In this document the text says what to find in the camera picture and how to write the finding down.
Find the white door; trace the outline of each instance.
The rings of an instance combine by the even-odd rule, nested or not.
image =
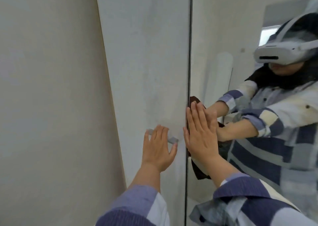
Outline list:
[[[97,0],[127,186],[140,167],[146,129],[160,123],[183,138],[190,1]],[[179,143],[161,175],[171,225],[185,220],[185,181],[186,150]]]

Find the mirror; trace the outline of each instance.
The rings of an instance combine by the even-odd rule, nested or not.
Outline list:
[[[268,183],[316,222],[317,52],[310,50],[292,65],[284,61],[290,56],[283,58],[281,50],[272,52],[279,55],[257,57],[279,57],[280,63],[269,65],[253,55],[258,46],[275,42],[282,25],[317,8],[318,0],[193,0],[190,76],[191,101],[201,101],[206,108],[223,101],[228,114],[218,111],[221,126],[247,121],[248,133],[243,135],[225,133],[233,127],[220,129],[220,154],[241,172]],[[282,42],[318,39],[317,15],[295,24]],[[216,188],[191,155],[188,168],[189,215],[195,205],[211,200]],[[188,220],[188,225],[196,224]]]

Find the vr headset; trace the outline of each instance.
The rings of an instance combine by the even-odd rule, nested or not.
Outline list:
[[[254,52],[254,59],[257,63],[276,63],[281,65],[289,65],[293,63],[303,62],[316,53],[314,48],[318,48],[318,40],[303,42],[300,39],[282,41],[288,30],[301,17],[310,14],[308,12],[290,20],[286,26],[276,36],[276,39],[270,43],[258,47]]]

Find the right hand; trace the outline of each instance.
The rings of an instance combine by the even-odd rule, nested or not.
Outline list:
[[[209,160],[219,157],[217,145],[217,112],[211,115],[208,126],[202,103],[191,103],[191,109],[187,108],[187,120],[189,130],[184,130],[185,144],[191,156],[205,164]]]

